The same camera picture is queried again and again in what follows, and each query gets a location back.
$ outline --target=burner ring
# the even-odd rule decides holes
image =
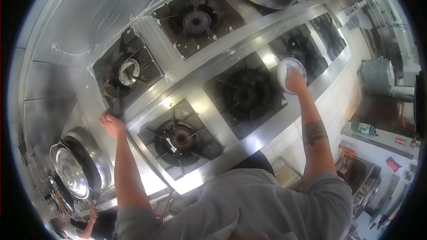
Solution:
[[[172,132],[170,142],[179,149],[189,149],[195,144],[194,138],[190,137],[192,133],[185,128],[178,128]]]
[[[182,26],[190,34],[201,34],[211,26],[211,17],[204,11],[193,11],[184,17]]]
[[[224,104],[233,117],[256,120],[267,113],[273,89],[268,75],[253,69],[240,70],[227,79]]]
[[[176,167],[186,167],[199,160],[200,157],[194,153],[201,152],[201,139],[197,134],[192,136],[197,131],[192,124],[177,119],[174,125],[174,120],[167,120],[156,131],[158,135],[166,133],[170,137],[154,137],[155,150],[163,161]]]

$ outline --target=stainless steel countertop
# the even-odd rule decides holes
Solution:
[[[227,1],[246,20],[247,25],[197,52],[194,56],[185,60],[185,63],[182,63],[183,61],[179,56],[175,56],[177,52],[172,46],[157,45],[159,44],[158,41],[164,43],[165,35],[151,16],[140,17],[133,24],[137,30],[144,32],[144,40],[157,60],[168,59],[170,63],[179,65],[179,67],[174,67],[169,74],[165,74],[164,78],[142,94],[125,110],[126,126],[130,137],[132,137],[130,139],[131,150],[136,159],[147,195],[161,191],[167,188],[167,185],[151,170],[150,166],[144,161],[143,156],[148,159],[171,187],[178,193],[183,194],[224,173],[259,150],[301,115],[296,96],[286,94],[285,98],[288,105],[284,109],[253,131],[251,135],[238,141],[201,88],[205,82],[226,70],[233,63],[237,63],[240,59],[256,51],[268,69],[274,67],[279,61],[270,55],[269,46],[266,44],[286,31],[301,24],[306,24],[318,51],[326,58],[329,64],[328,69],[309,87],[314,100],[316,100],[344,69],[345,64],[351,57],[350,48],[347,45],[344,51],[334,61],[331,61],[326,53],[325,46],[308,22],[310,19],[327,13],[328,9],[324,4],[329,3],[330,0],[302,1],[286,10],[281,10],[265,17],[262,17],[247,0]],[[154,48],[156,46],[161,46],[161,48],[156,50]],[[97,208],[100,210],[108,209],[117,205],[114,192],[113,168],[116,141],[99,124],[99,116],[106,109],[106,104],[101,97],[95,79],[88,75],[84,83],[78,84],[77,91],[75,108],[79,110],[73,110],[66,128],[82,126],[88,129],[100,148],[109,155],[112,163],[111,175],[113,178],[110,188],[103,193],[105,200],[97,204]],[[224,152],[215,160],[175,181],[158,164],[137,134],[150,121],[156,119],[183,99],[186,99],[198,113],[199,118],[212,136],[224,147]]]

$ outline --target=wok burner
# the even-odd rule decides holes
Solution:
[[[209,35],[214,36],[210,26],[212,22],[216,22],[216,14],[211,7],[205,4],[194,4],[185,8],[180,16],[183,15],[185,15],[182,21],[184,32],[189,34],[208,32]]]
[[[223,151],[186,100],[143,128],[138,136],[174,180],[215,159]]]
[[[269,109],[271,91],[268,75],[252,69],[240,70],[227,79],[224,102],[233,117],[256,120]]]
[[[152,16],[183,59],[245,24],[226,0],[172,0]]]
[[[193,165],[201,156],[197,154],[200,149],[198,132],[192,124],[184,120],[163,122],[154,136],[158,158],[177,167]]]
[[[286,105],[257,52],[212,78],[203,89],[239,140]]]

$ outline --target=gas burner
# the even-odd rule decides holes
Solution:
[[[224,103],[233,117],[256,120],[267,113],[272,90],[268,75],[252,69],[241,70],[227,79]]]
[[[186,167],[196,163],[200,155],[197,129],[184,120],[167,120],[156,130],[154,146],[166,163],[177,167]]]
[[[307,45],[309,40],[302,36],[292,36],[287,43],[286,49],[290,57],[297,59],[302,65],[306,65],[307,58],[310,60],[310,52]]]
[[[216,14],[211,7],[205,4],[188,6],[178,15],[177,19],[179,21],[182,19],[182,26],[189,34],[202,34],[208,32],[213,36],[210,26],[211,23],[216,23]]]
[[[152,15],[183,59],[245,24],[226,0],[172,0]]]
[[[329,13],[324,13],[312,20],[310,24],[317,31],[326,47],[326,51],[331,61],[334,61],[347,46],[345,40],[340,36],[338,30],[332,22]]]
[[[132,26],[125,29],[92,69],[101,94],[117,116],[163,76]]]
[[[139,63],[134,59],[129,59],[122,63],[119,69],[119,81],[125,86],[133,85],[136,80],[131,76],[139,77]]]
[[[174,180],[215,159],[223,151],[186,100],[153,120],[138,137]]]

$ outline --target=hanging lid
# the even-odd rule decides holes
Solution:
[[[89,184],[77,158],[65,147],[58,148],[56,165],[59,177],[66,188],[77,198],[85,200],[89,196]]]

